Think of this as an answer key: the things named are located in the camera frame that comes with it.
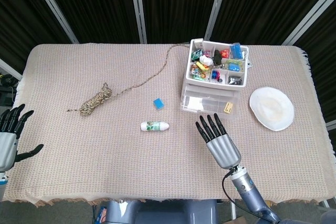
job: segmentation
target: white plate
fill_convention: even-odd
[[[250,107],[258,121],[273,131],[282,131],[294,120],[294,107],[280,90],[263,87],[250,97]]]

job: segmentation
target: rope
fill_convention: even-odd
[[[138,88],[142,85],[144,85],[145,83],[147,83],[148,81],[150,81],[151,79],[153,79],[154,77],[158,76],[162,70],[166,67],[167,63],[168,63],[168,57],[169,57],[169,52],[172,48],[174,47],[178,47],[178,46],[181,46],[181,47],[187,47],[189,48],[189,46],[187,45],[182,45],[182,44],[174,44],[172,45],[168,51],[167,51],[167,54],[166,54],[166,58],[165,58],[165,62],[163,64],[163,66],[160,68],[160,70],[158,72],[156,72],[155,74],[153,74],[152,76],[148,77],[145,81],[143,81],[142,83],[140,84],[135,84],[131,87],[128,87],[124,90],[122,90],[121,92],[119,93],[116,93],[116,94],[112,94],[112,90],[108,88],[108,85],[107,83],[105,82],[103,84],[103,87],[101,88],[101,91],[98,92],[94,97],[92,97],[90,100],[86,101],[85,103],[83,103],[83,105],[79,108],[79,110],[67,110],[67,112],[71,112],[71,111],[79,111],[79,113],[81,115],[90,115],[94,109],[100,105],[100,104],[103,104],[104,101],[110,99],[110,98],[114,98],[114,97],[117,97],[127,91],[130,91],[134,88]]]

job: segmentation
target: robotic hand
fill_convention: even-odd
[[[43,145],[39,144],[34,150],[17,154],[17,143],[27,119],[34,110],[25,113],[19,120],[21,111],[25,105],[22,104],[12,110],[6,110],[0,115],[0,202],[3,199],[8,177],[5,172],[10,170],[15,162],[35,156]]]
[[[273,212],[265,203],[262,198],[260,192],[255,186],[253,180],[248,175],[246,168],[240,166],[241,155],[236,145],[233,143],[229,135],[226,133],[225,128],[223,127],[221,121],[218,118],[217,114],[214,114],[215,121],[217,126],[212,121],[211,116],[208,115],[207,119],[209,121],[210,127],[205,122],[202,116],[199,117],[201,120],[201,124],[203,125],[206,133],[200,126],[198,122],[196,122],[196,127],[201,134],[202,138],[206,142],[206,146],[210,150],[211,154],[214,156],[218,165],[223,169],[229,169],[229,172],[224,176],[222,181],[223,191],[226,197],[234,203],[237,207],[241,208],[249,212],[252,215],[259,217],[260,219],[257,221],[258,224],[261,223],[305,223],[301,221],[294,220],[284,220],[277,216],[275,212]],[[246,204],[247,208],[250,210],[242,208],[237,205],[226,193],[224,188],[224,180],[229,177],[239,192],[242,200]]]

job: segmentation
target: glue stick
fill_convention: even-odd
[[[165,122],[142,122],[142,131],[165,131],[169,129],[169,124]]]

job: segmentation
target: gray floor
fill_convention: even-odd
[[[273,206],[272,209],[282,219],[296,219],[310,223],[319,223],[323,211],[319,210],[318,205],[312,203],[280,203]],[[218,204],[219,223],[231,219],[229,203]],[[240,209],[237,210],[237,216],[245,216],[248,223],[254,223],[256,218]],[[0,205],[0,223],[1,224],[53,224],[53,223],[75,223],[90,224],[92,220],[92,208],[86,202],[66,202],[61,201],[53,206],[44,206],[36,208],[30,203],[11,203],[3,202]]]

